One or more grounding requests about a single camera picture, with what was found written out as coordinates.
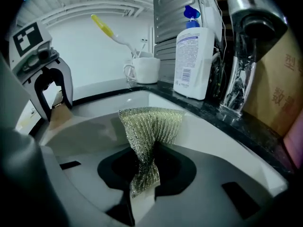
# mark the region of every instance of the blue pump cap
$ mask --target blue pump cap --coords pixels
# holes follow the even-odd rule
[[[186,22],[186,28],[200,27],[199,23],[195,20]]]
[[[199,18],[200,12],[189,5],[185,6],[184,16],[187,18]]]
[[[192,8],[189,5],[185,6],[184,16],[191,20],[186,23],[186,28],[200,27],[199,23],[195,21],[195,18],[200,17],[200,12],[197,9]]]

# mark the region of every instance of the chrome faucet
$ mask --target chrome faucet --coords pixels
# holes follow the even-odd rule
[[[241,116],[256,64],[286,32],[287,22],[271,0],[227,0],[227,3],[235,54],[220,108]]]

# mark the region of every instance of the white cup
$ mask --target white cup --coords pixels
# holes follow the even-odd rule
[[[137,55],[138,56],[140,55],[140,58],[141,57],[148,57],[148,58],[153,57],[152,53],[145,52],[145,51],[142,51],[141,54],[140,54],[140,51],[137,51]]]
[[[131,67],[134,70],[134,75],[129,75],[125,71],[127,67]],[[123,72],[127,78],[135,80],[142,84],[156,83],[159,77],[160,60],[157,58],[135,58],[132,64],[126,64],[123,67]]]

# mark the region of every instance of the toothbrush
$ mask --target toothbrush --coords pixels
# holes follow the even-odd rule
[[[131,52],[133,53],[133,55],[135,56],[135,58],[139,58],[137,53],[135,52],[135,50],[132,48],[132,46],[126,42],[123,38],[119,37],[118,35],[114,35],[114,32],[104,23],[102,22],[97,15],[92,14],[91,15],[91,19],[98,25],[98,27],[109,37],[111,38],[113,41],[116,41],[118,44],[124,44],[126,45]]]
[[[142,50],[144,49],[144,47],[145,47],[145,43],[143,44],[143,46],[142,46],[142,48],[141,48],[141,50],[140,50],[140,52],[139,52],[139,55],[138,55],[139,58],[140,58],[141,52],[142,52]]]

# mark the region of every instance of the bottle label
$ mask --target bottle label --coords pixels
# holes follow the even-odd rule
[[[176,48],[175,84],[187,88],[191,71],[196,65],[198,55],[198,36],[180,38]]]

